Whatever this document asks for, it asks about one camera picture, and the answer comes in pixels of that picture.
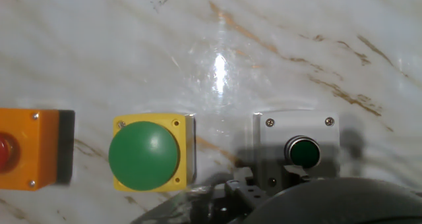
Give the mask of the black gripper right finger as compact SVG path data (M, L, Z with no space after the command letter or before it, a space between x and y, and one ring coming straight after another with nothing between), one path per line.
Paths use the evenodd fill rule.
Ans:
M308 173L300 165L285 165L287 184L301 184L311 180Z

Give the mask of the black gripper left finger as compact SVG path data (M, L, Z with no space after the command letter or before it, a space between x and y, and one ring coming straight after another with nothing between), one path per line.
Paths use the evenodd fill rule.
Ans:
M227 210L236 216L248 216L268 200L265 191L256 185L249 167L236 169L234 179L224 184L224 191L228 202Z

